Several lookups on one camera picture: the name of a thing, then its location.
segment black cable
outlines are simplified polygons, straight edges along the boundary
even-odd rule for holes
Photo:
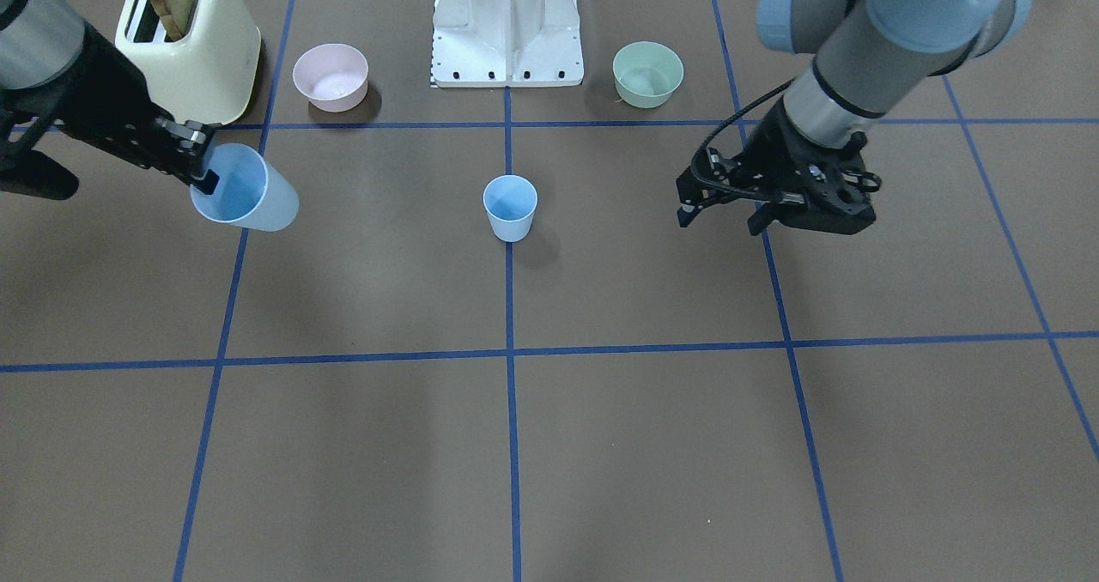
[[[725,121],[722,121],[721,124],[718,125],[718,128],[714,128],[713,132],[710,132],[709,136],[706,136],[706,139],[702,141],[702,144],[699,145],[698,150],[695,152],[695,156],[698,157],[699,155],[703,155],[706,148],[709,147],[710,143],[713,143],[714,137],[717,137],[719,133],[724,132],[724,130],[729,127],[730,124],[734,124],[734,122],[741,120],[741,117],[746,115],[746,113],[750,113],[752,112],[752,110],[757,109],[764,101],[770,100],[770,98],[773,98],[775,94],[778,94],[780,92],[784,92],[784,90],[789,89],[790,85],[793,85],[793,78],[790,78],[790,80],[786,80],[784,85],[777,87],[777,89],[771,90],[771,92],[764,93],[764,97],[759,97],[758,100],[755,100],[750,104],[744,105],[744,108],[742,108],[737,113],[735,113],[735,115],[726,117]]]

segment white base with holes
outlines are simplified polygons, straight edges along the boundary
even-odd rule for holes
[[[431,85],[577,86],[576,0],[435,0]]]

